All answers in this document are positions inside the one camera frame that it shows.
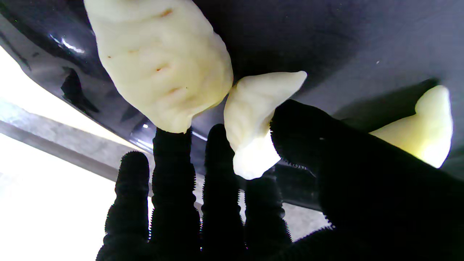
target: cut potato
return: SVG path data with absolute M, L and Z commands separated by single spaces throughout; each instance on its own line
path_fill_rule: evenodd
M 451 147 L 453 119 L 450 93 L 444 86 L 427 91 L 416 104 L 416 114 L 371 132 L 435 168 L 441 167 Z
M 232 87 L 229 53 L 191 0 L 85 0 L 119 93 L 157 127 L 186 132 Z
M 224 109 L 227 139 L 235 151 L 235 174 L 259 178 L 280 157 L 271 140 L 274 110 L 298 91 L 305 72 L 275 72 L 241 79 L 232 88 Z

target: black glove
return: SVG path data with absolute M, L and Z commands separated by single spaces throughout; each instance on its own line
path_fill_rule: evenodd
M 214 126 L 206 144 L 204 204 L 201 208 L 203 258 L 215 261 L 267 260 L 291 245 L 273 169 L 262 178 L 246 181 L 246 224 L 243 226 L 233 157 L 224 126 Z
M 247 222 L 243 226 L 238 180 L 232 166 L 234 153 L 223 125 L 212 128 L 206 144 L 200 235 L 199 213 L 193 206 L 196 198 L 192 193 L 195 171 L 190 163 L 191 137 L 191 130 L 187 134 L 158 130 L 153 140 L 156 167 L 151 237 L 148 161 L 140 152 L 130 152 L 122 158 L 117 197 L 108 212 L 107 235 L 98 261 L 264 260 L 291 244 L 272 170 L 247 182 Z
M 282 158 L 316 172 L 332 224 L 294 246 L 303 256 L 463 260 L 464 182 L 296 101 L 277 108 L 271 131 Z
M 191 130 L 158 129 L 153 139 L 151 237 L 148 230 L 148 160 L 130 152 L 121 161 L 116 200 L 108 212 L 97 261 L 199 260 L 200 216 L 193 206 L 195 171 L 190 163 Z

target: white food piece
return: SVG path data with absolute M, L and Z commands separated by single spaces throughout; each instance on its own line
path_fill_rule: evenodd
M 191 0 L 85 0 L 119 93 L 157 127 L 186 132 L 233 83 L 229 53 Z
M 235 174 L 247 180 L 259 178 L 280 160 L 269 123 L 275 109 L 300 89 L 306 76 L 306 72 L 248 76 L 231 89 L 224 125 L 235 151 Z
M 416 104 L 416 114 L 371 132 L 435 168 L 441 167 L 451 147 L 453 119 L 450 92 L 444 86 L 428 90 Z

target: glove finger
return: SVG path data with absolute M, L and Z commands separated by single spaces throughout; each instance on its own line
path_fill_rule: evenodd
M 282 196 L 273 176 L 275 167 L 261 178 L 246 181 L 245 238 L 254 259 L 269 257 L 291 245 Z
M 122 157 L 99 258 L 135 251 L 148 239 L 148 179 L 148 159 L 143 153 L 133 151 Z
M 239 260 L 245 252 L 233 156 L 224 125 L 214 126 L 206 143 L 204 203 L 201 207 L 202 253 L 207 260 L 220 259 L 223 253 L 228 253 L 230 260 Z
M 200 254 L 200 215 L 194 206 L 195 168 L 190 162 L 192 129 L 153 139 L 155 170 L 150 251 L 159 260 L 196 260 Z
M 288 100 L 276 109 L 271 120 L 272 142 L 285 161 L 316 175 L 337 122 L 318 108 Z

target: pale yellow object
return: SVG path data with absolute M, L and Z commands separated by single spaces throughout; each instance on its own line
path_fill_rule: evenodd
M 306 76 L 305 72 L 248 76 L 231 89 L 224 125 L 235 151 L 235 174 L 248 180 L 259 178 L 280 160 L 269 123 L 275 109 L 300 89 Z
M 371 134 L 439 168 L 450 152 L 453 135 L 448 89 L 441 85 L 430 89 L 417 102 L 415 115 Z
M 157 127 L 186 132 L 233 83 L 229 53 L 191 0 L 85 0 L 119 93 Z

